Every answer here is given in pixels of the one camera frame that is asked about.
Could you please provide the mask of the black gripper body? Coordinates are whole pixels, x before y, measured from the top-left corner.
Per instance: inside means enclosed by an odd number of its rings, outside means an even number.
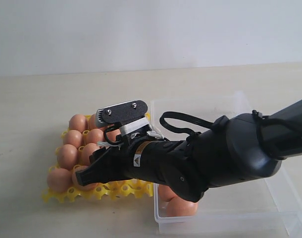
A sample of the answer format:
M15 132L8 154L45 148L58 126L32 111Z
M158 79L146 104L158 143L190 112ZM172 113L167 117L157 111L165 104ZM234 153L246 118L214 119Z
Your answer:
M139 140L131 146L109 147L101 159L101 182L141 179L186 186L186 145L182 140Z

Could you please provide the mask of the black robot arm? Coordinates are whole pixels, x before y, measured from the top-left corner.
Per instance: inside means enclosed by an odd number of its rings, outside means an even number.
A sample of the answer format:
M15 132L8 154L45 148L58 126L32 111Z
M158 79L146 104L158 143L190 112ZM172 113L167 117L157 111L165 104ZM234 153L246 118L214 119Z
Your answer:
M76 173L81 186L141 179L170 187L198 202L209 188L268 178L283 160L302 155L302 100L270 115L258 111L214 122L179 112L164 112L160 124L185 133L170 141L146 118L147 104L129 101L97 110L95 122L106 132L120 130Z

